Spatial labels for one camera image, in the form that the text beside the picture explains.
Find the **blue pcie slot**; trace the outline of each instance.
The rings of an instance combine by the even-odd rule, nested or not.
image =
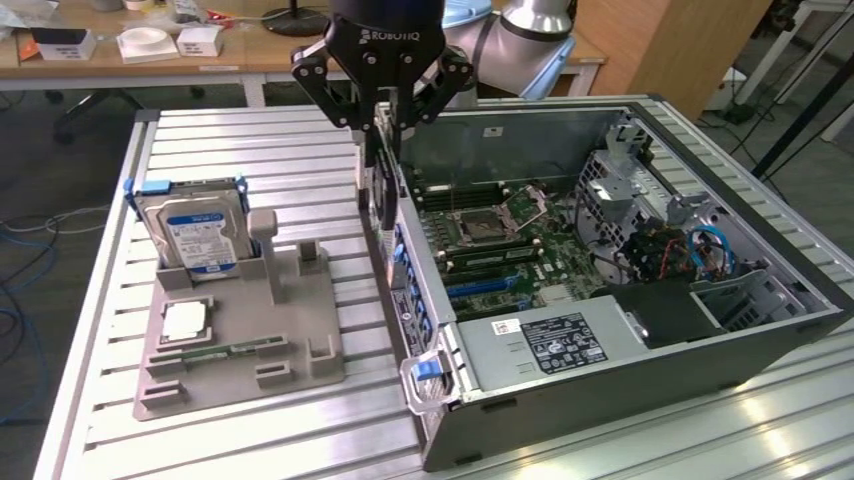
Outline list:
[[[499,280],[488,280],[484,282],[470,283],[456,287],[448,287],[446,293],[449,298],[466,297],[478,293],[501,292],[516,284],[517,275],[504,277]]]

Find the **wooden desk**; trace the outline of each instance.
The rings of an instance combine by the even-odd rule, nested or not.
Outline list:
[[[281,6],[281,0],[205,0],[204,5],[228,14],[260,17]],[[305,6],[321,12],[328,11],[324,5],[325,0],[305,2]],[[19,62],[17,45],[29,40],[29,34],[17,32],[0,42],[0,91],[238,84],[248,106],[262,107],[264,84],[293,81],[290,51],[318,40],[318,37],[273,35],[258,23],[245,22],[222,32],[224,46],[218,57],[181,57],[124,65],[114,36],[124,28],[122,23],[141,19],[144,14],[126,10],[98,13],[89,8],[88,0],[62,0],[58,13],[67,26],[89,28],[100,37],[92,60],[47,62],[37,57]],[[601,51],[577,37],[564,70],[576,78],[569,95],[587,94],[604,60]],[[330,65],[329,79],[345,79],[336,65]]]

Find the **white box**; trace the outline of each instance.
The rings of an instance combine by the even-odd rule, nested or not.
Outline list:
[[[711,96],[711,100],[708,100],[705,110],[724,110],[732,102],[732,92],[737,93],[745,81],[747,77],[744,74],[733,68],[729,68],[720,81],[720,85],[717,85],[717,90],[715,90],[715,94]]]
[[[77,28],[33,28],[33,40],[45,60],[89,60],[94,52],[94,35]]]
[[[118,52],[121,53],[121,62],[125,64],[154,62],[157,60],[169,60],[170,58],[180,58],[177,48],[172,38],[156,45],[148,45],[145,48],[130,45],[128,42],[121,41],[121,36],[116,37],[118,43]]]
[[[177,50],[185,57],[218,57],[222,36],[218,27],[185,28],[177,36]]]

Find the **hard drive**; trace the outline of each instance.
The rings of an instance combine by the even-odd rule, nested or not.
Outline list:
[[[144,222],[160,268],[185,268],[193,280],[226,278],[256,256],[246,227],[242,177],[193,182],[125,182],[125,198]]]

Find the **motherboard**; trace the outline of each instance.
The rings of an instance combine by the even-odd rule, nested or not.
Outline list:
[[[605,285],[573,201],[532,182],[418,191],[420,223],[457,321],[577,301]]]

